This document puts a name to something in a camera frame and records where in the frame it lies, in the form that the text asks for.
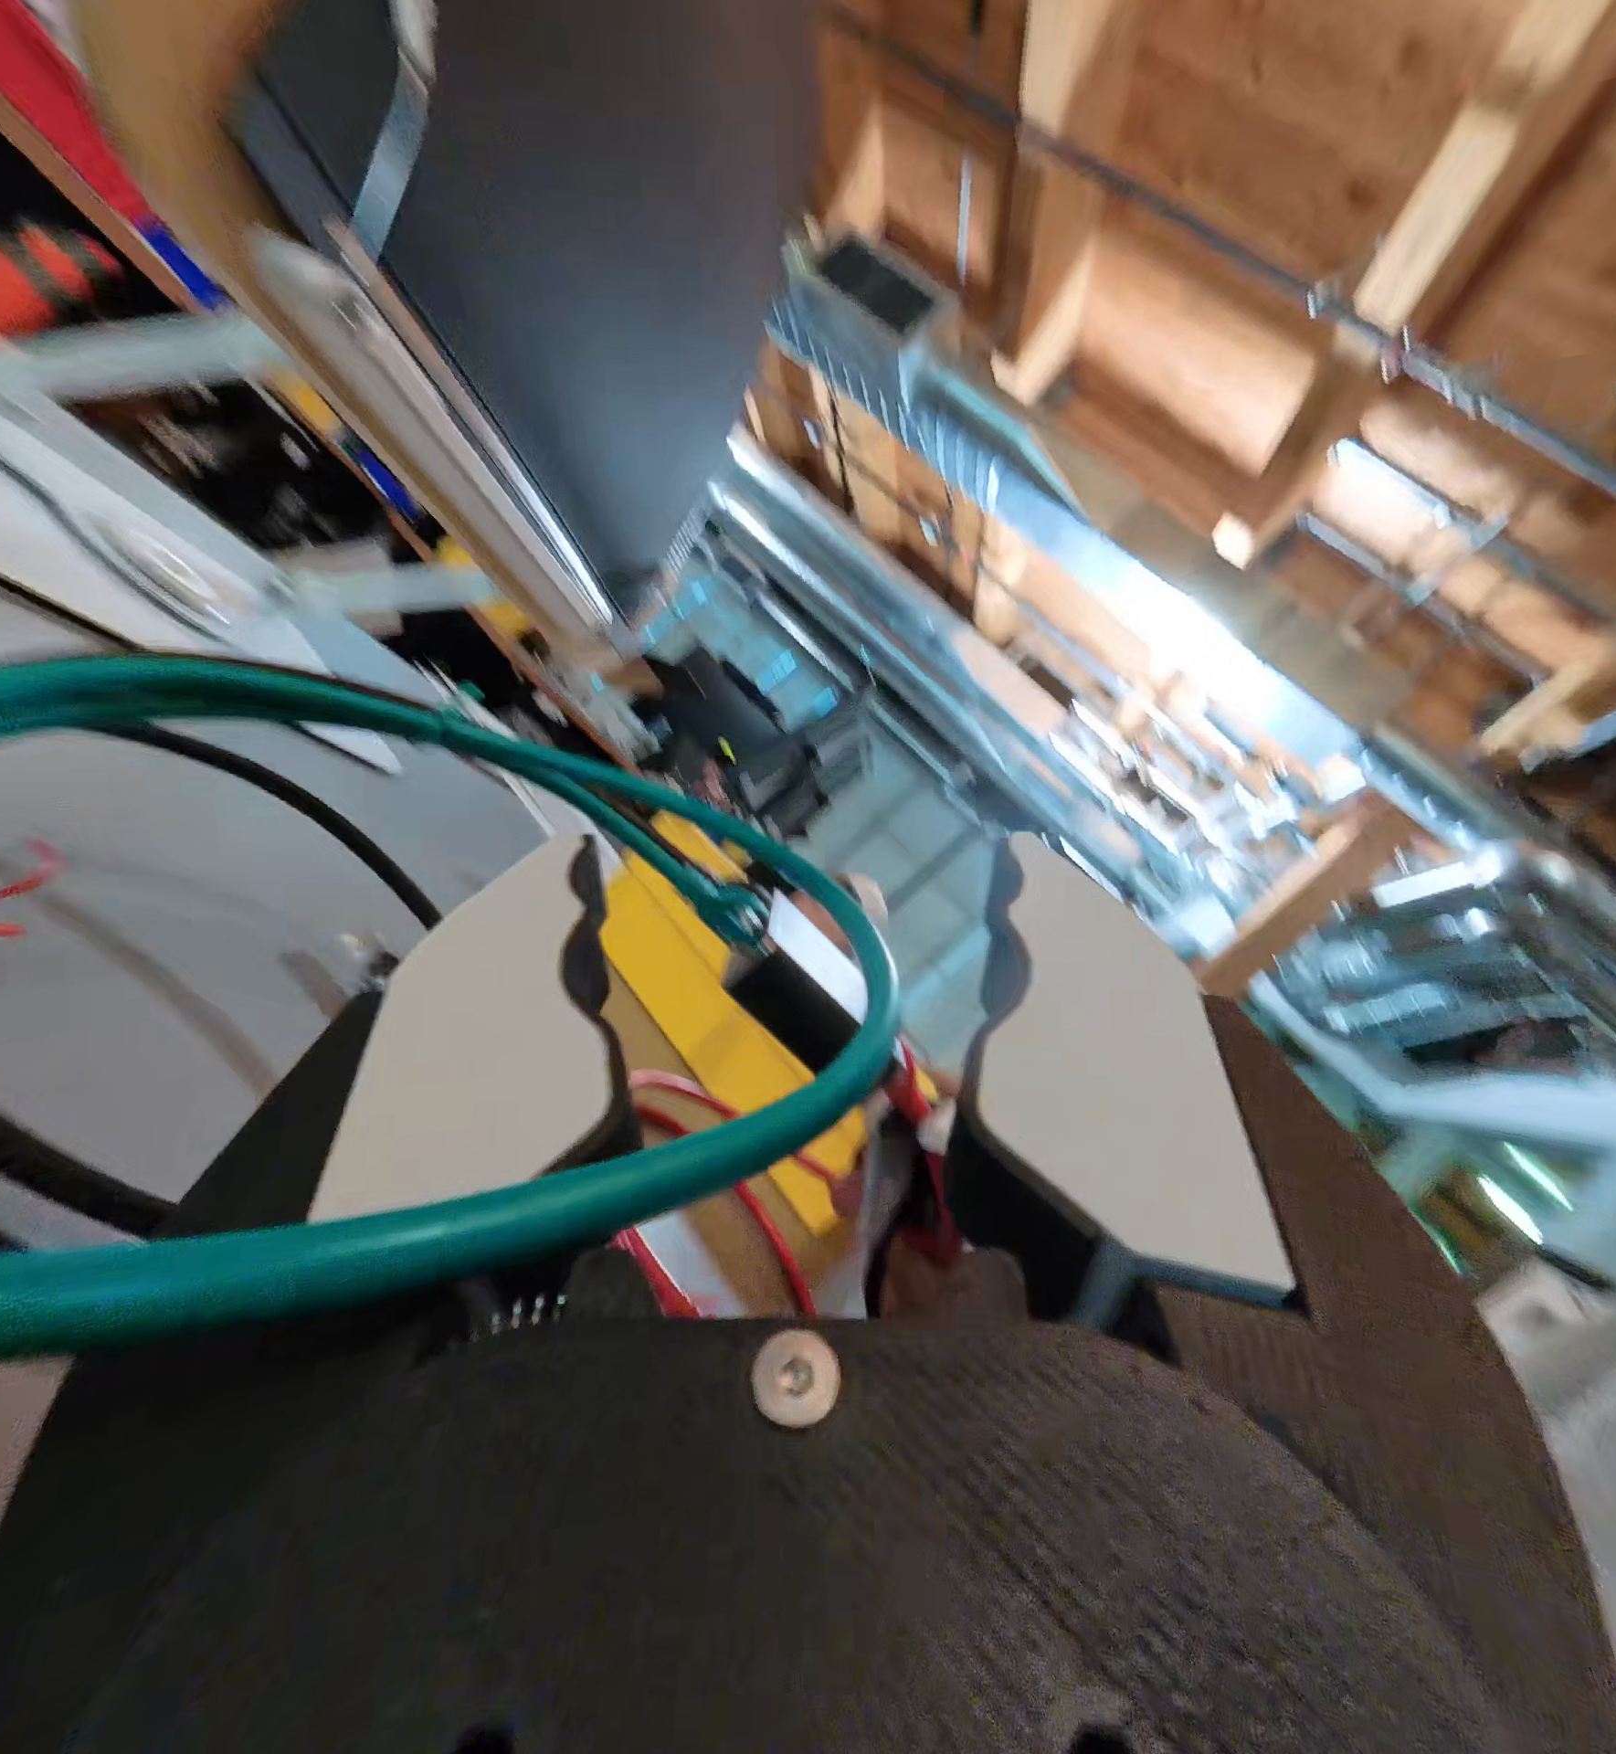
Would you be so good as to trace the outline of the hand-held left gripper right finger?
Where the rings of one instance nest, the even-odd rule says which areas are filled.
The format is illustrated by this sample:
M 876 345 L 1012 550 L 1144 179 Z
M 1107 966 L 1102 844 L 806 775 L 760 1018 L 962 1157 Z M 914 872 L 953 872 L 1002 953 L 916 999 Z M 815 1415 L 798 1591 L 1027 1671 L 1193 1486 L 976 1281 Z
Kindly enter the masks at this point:
M 1031 1316 L 1121 1321 L 1168 1285 L 1298 1293 L 1203 997 L 1167 943 L 1027 832 L 995 849 L 983 1021 L 947 1140 L 947 1205 L 1018 1266 Z

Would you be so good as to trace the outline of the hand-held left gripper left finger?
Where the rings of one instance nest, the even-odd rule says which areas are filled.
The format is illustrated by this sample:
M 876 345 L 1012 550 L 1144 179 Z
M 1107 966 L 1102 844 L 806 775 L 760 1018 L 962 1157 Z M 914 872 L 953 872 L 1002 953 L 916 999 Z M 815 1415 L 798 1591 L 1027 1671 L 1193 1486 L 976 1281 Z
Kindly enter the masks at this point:
M 555 836 L 387 978 L 307 1218 L 418 1209 L 637 1144 L 599 945 L 599 844 Z

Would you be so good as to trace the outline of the yellow plastic bin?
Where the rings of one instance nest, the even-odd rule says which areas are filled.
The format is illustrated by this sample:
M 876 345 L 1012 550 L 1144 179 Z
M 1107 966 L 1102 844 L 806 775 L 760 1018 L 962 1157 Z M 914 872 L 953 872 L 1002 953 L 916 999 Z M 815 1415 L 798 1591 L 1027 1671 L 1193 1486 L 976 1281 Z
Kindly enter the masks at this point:
M 611 968 L 710 1096 L 746 1113 L 811 1081 L 809 1067 L 725 993 L 729 947 L 632 851 L 607 880 L 599 935 Z M 853 1172 L 865 1142 L 859 1109 L 849 1107 L 806 1146 L 817 1169 L 796 1159 L 771 1165 L 775 1190 L 811 1235 L 842 1222 L 834 1184 Z

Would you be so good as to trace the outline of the silver monitor stand base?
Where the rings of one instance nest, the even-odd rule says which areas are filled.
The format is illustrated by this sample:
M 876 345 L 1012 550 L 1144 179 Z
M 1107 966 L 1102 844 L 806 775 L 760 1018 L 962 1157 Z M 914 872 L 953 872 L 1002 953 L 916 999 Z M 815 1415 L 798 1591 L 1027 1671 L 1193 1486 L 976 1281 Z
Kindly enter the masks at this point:
M 284 353 L 240 313 L 84 324 L 0 339 L 0 574 L 131 647 L 336 674 L 439 699 L 357 626 L 135 454 L 76 402 L 255 383 Z

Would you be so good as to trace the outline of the silver spiral ventilation duct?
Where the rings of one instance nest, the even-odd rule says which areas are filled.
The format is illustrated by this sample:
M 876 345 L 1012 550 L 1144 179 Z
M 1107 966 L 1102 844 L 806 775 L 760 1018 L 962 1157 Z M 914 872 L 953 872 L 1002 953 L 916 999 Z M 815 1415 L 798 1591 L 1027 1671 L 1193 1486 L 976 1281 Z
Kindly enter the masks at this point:
M 765 339 L 785 362 L 849 399 L 884 439 L 928 465 L 932 485 L 968 500 L 989 530 L 1012 532 L 1052 559 L 1077 559 L 1083 605 L 1168 605 L 1176 590 L 1096 528 L 1025 418 L 976 376 L 953 343 L 956 320 L 943 288 L 901 257 L 848 234 L 832 246 L 792 238 Z M 785 584 L 804 613 L 876 662 L 895 695 L 960 758 L 1050 832 L 1098 857 L 1130 886 L 1115 853 L 1098 849 L 1098 819 L 1147 848 L 1153 867 L 1191 863 L 1178 840 L 1117 794 L 1111 771 L 1090 762 L 1071 725 L 1094 718 L 1060 704 L 974 624 L 890 559 L 851 515 L 815 492 L 744 429 L 708 485 L 708 521 L 729 548 Z M 1094 572 L 1100 590 L 1088 588 Z

